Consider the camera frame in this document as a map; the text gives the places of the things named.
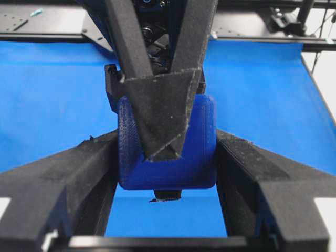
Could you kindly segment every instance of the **blue fabric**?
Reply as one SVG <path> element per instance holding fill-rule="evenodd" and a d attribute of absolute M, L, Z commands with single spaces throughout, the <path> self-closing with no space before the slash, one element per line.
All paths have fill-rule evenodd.
<path fill-rule="evenodd" d="M 218 127 L 336 175 L 336 127 L 301 44 L 210 41 L 204 71 Z"/>
<path fill-rule="evenodd" d="M 207 93 L 220 129 L 336 175 L 335 125 L 301 49 L 211 41 Z M 91 44 L 0 42 L 0 171 L 114 130 L 103 72 L 113 62 Z M 184 190 L 176 202 L 148 203 L 153 197 L 118 186 L 107 236 L 226 235 L 214 187 Z"/>
<path fill-rule="evenodd" d="M 178 160 L 144 160 L 132 107 L 118 102 L 119 184 L 128 190 L 211 188 L 216 183 L 216 112 L 214 100 L 196 95 L 182 156 Z"/>

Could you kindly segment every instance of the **bolt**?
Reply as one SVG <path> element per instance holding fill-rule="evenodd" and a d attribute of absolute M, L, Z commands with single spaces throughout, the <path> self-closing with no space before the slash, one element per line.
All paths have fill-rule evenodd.
<path fill-rule="evenodd" d="M 166 2 L 164 0 L 160 1 L 160 7 L 163 8 L 164 6 L 166 6 Z"/>
<path fill-rule="evenodd" d="M 154 36 L 154 32 L 149 26 L 143 26 L 142 27 L 142 34 L 147 43 L 151 43 L 152 38 Z"/>

